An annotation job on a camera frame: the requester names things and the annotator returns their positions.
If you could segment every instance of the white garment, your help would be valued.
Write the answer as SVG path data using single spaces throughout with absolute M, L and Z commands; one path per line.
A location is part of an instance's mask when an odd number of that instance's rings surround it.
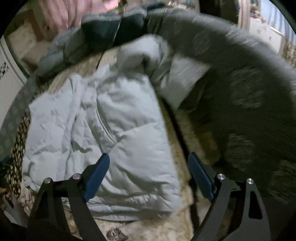
M 176 109 L 208 67 L 191 60 L 189 72 L 203 71 L 196 79 L 183 73 L 180 81 L 176 71 L 184 65 L 177 60 L 191 59 L 174 56 L 161 37 L 146 35 L 125 46 L 116 63 L 89 78 L 74 75 L 58 93 L 31 103 L 25 185 L 38 191 L 46 177 L 68 179 L 108 153 L 110 168 L 88 202 L 94 217 L 136 220 L 183 208 L 154 88 Z M 174 98 L 176 88 L 181 98 Z

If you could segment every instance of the silver bolt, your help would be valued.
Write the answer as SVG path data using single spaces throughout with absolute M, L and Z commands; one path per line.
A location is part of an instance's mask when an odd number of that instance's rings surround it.
M 253 179 L 251 179 L 251 178 L 248 178 L 248 179 L 247 179 L 247 183 L 249 183 L 249 184 L 253 184 L 253 183 L 254 183 L 254 181 L 253 181 Z
M 52 179 L 50 177 L 47 177 L 44 179 L 45 184 L 49 184 L 51 181 L 52 181 Z
M 76 174 L 74 174 L 74 175 L 72 176 L 72 178 L 73 178 L 74 180 L 79 180 L 80 177 L 81 177 L 81 175 L 80 175 L 79 173 L 76 173 Z
M 222 174 L 222 173 L 218 174 L 217 177 L 218 177 L 218 179 L 220 179 L 220 180 L 224 180 L 224 179 L 225 179 L 225 175 Z

